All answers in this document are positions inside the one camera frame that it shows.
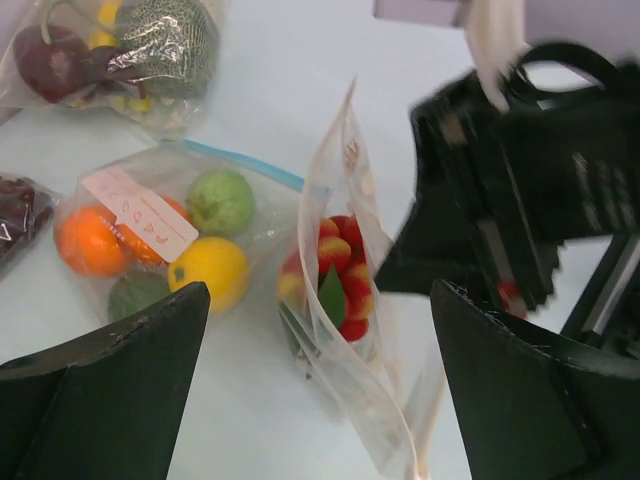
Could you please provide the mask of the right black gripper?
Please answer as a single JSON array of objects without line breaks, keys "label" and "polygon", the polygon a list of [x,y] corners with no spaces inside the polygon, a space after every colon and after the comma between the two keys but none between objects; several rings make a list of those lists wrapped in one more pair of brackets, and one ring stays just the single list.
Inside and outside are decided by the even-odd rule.
[{"label": "right black gripper", "polygon": [[501,113],[467,74],[417,104],[416,201],[380,266],[384,293],[447,280],[504,309],[553,294],[560,246],[639,229],[639,101],[595,87]]}]

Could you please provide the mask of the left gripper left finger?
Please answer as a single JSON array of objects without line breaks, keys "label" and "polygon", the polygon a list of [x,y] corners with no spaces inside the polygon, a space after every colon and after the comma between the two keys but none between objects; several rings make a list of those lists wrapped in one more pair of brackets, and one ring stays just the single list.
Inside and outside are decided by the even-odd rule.
[{"label": "left gripper left finger", "polygon": [[164,479],[210,295],[146,309],[1,367],[4,479]]}]

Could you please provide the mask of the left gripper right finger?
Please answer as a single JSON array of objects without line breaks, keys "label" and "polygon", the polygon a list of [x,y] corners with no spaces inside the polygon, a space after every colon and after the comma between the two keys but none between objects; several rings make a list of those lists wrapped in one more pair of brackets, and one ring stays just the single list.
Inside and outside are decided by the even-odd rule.
[{"label": "left gripper right finger", "polygon": [[431,308],[475,479],[639,477],[639,363],[472,303]]}]

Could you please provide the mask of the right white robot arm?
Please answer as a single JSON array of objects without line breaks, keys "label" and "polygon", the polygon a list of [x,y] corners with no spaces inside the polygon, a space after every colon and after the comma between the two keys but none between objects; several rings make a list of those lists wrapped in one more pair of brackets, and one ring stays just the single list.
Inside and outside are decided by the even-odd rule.
[{"label": "right white robot arm", "polygon": [[608,236],[564,334],[601,347],[639,268],[639,105],[588,89],[499,112],[475,74],[415,104],[415,200],[377,275],[383,292],[462,286],[518,316],[554,292],[566,242]]}]

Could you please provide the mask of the polka dot strawberry bag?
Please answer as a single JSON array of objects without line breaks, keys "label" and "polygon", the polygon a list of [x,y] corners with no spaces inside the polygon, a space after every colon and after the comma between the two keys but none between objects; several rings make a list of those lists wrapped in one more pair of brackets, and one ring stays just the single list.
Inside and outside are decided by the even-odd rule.
[{"label": "polka dot strawberry bag", "polygon": [[345,97],[304,181],[276,298],[290,351],[378,472],[426,479],[444,387],[431,325],[410,326],[374,278],[391,247],[369,156]]}]

